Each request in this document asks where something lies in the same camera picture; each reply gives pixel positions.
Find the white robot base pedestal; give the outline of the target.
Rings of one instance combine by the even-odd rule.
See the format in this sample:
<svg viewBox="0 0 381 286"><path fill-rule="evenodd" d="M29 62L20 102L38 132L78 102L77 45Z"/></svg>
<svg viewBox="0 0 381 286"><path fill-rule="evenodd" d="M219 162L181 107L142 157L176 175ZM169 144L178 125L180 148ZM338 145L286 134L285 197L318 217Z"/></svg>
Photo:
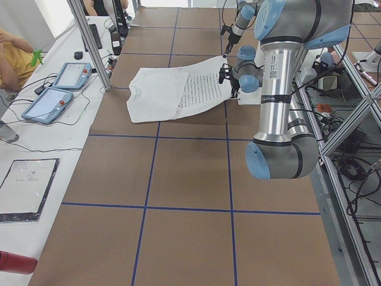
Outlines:
<svg viewBox="0 0 381 286"><path fill-rule="evenodd" d="M246 93L240 90L238 92L239 105L258 105L261 104L262 88L258 88L255 92Z"/></svg>

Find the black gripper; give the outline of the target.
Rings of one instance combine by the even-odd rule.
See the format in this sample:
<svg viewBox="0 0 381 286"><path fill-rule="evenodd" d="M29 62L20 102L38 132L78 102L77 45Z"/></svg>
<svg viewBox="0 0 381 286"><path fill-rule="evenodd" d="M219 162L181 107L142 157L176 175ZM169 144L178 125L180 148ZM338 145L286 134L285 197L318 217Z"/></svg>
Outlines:
<svg viewBox="0 0 381 286"><path fill-rule="evenodd" d="M232 91L231 91L231 94L230 94L230 98L231 99L236 99L237 98L237 92L239 91L239 88L240 88L240 84L239 84L239 81L235 78L231 78L230 79L230 83L231 83L231 86L232 86Z"/></svg>
<svg viewBox="0 0 381 286"><path fill-rule="evenodd" d="M240 41L240 39L241 39L240 35L237 35L233 32L230 33L228 37L229 43L227 44L226 49L223 53L223 58L226 58L231 53L233 46L236 45Z"/></svg>

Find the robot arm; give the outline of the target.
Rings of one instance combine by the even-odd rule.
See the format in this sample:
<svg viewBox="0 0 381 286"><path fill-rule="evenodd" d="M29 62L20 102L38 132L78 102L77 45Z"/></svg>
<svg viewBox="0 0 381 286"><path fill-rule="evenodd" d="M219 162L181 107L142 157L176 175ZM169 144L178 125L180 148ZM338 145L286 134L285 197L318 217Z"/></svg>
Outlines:
<svg viewBox="0 0 381 286"><path fill-rule="evenodd" d="M264 54L242 46L229 72L233 89L261 91L260 125L246 147L246 165L258 179L295 179L311 173L318 143L302 114L295 110L292 81L306 53L343 42L349 35L353 1L240 1L238 17L228 28L227 50L239 42L255 19L254 37Z"/></svg>
<svg viewBox="0 0 381 286"><path fill-rule="evenodd" d="M257 16L260 6L263 3L263 1L238 1L236 4L237 12L236 12L236 20L235 22L227 26L225 23L222 25L221 28L221 35L223 36L225 33L229 34L228 37L228 44L226 46L226 49L224 51L223 57L226 58L233 46L237 44L244 31L249 28L250 21L254 16Z"/></svg>

